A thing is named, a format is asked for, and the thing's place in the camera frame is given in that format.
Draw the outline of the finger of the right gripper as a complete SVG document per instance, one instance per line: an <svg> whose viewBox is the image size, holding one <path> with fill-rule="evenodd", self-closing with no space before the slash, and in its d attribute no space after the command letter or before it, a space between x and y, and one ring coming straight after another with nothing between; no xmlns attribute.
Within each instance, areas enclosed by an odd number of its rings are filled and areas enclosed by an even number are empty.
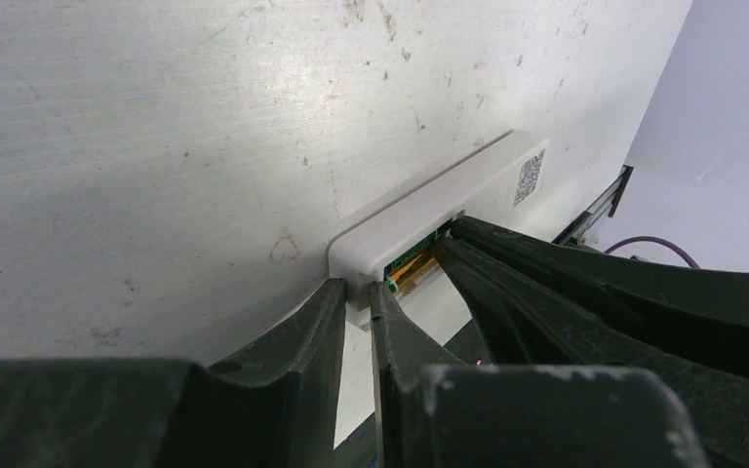
<svg viewBox="0 0 749 468"><path fill-rule="evenodd" d="M651 371L683 400L712 462L749 467L748 377L637 340L607 325L603 308L581 307L459 242L433 252L496 363Z"/></svg>

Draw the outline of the green black AAA battery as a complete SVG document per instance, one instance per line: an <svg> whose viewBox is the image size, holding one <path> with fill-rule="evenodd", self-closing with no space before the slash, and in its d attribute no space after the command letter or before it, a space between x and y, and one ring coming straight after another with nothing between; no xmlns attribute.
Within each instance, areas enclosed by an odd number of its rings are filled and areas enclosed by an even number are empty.
<svg viewBox="0 0 749 468"><path fill-rule="evenodd" d="M420 239L417 243L409 247L406 251L400 253L396 258L388 262L383 268L383 281L386 281L386 279L390 277L393 278L398 270L409 265L419 255L429 249L437 239L446 236L451 229L452 223L453 221L451 219L446 221L435 228L431 233Z"/></svg>

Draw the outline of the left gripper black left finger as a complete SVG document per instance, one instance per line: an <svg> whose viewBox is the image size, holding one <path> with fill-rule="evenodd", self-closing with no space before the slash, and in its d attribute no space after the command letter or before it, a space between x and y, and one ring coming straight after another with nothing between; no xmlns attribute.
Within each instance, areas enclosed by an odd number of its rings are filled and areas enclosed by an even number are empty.
<svg viewBox="0 0 749 468"><path fill-rule="evenodd" d="M328 467L345 285L208 367L0 360L0 467Z"/></svg>

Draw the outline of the gold AAA battery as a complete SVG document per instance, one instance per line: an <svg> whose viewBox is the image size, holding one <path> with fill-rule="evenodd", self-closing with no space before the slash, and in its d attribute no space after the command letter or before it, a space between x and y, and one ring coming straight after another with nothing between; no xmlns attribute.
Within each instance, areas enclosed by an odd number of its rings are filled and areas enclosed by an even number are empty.
<svg viewBox="0 0 749 468"><path fill-rule="evenodd" d="M400 298L412 293L437 268L437 260L427 251L387 274L383 282L396 298Z"/></svg>

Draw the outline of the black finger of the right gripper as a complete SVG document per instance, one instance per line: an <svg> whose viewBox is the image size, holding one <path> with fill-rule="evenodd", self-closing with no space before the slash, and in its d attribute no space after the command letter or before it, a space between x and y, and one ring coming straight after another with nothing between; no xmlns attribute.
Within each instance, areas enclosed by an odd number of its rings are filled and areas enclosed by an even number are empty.
<svg viewBox="0 0 749 468"><path fill-rule="evenodd" d="M749 378L749 273L642 262L541 241L480 219L452 237L670 354Z"/></svg>

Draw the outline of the white remote control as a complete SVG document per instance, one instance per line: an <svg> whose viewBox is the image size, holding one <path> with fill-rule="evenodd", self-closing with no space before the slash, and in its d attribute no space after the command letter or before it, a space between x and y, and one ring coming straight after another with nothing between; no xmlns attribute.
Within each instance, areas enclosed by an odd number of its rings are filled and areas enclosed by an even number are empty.
<svg viewBox="0 0 749 468"><path fill-rule="evenodd" d="M386 264L446 221L463 215L494 224L511 220L536 192L548 147L546 137L511 131L339 235L328 264L331 277L346 284L347 321L368 328L370 285L385 285ZM440 274L438 265L411 293Z"/></svg>

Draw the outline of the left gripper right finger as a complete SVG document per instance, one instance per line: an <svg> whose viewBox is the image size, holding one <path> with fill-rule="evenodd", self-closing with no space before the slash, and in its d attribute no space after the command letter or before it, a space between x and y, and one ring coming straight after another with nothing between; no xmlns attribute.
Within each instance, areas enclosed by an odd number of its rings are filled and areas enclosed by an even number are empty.
<svg viewBox="0 0 749 468"><path fill-rule="evenodd" d="M382 467L705 467L680 398L648 370L470 366L370 287Z"/></svg>

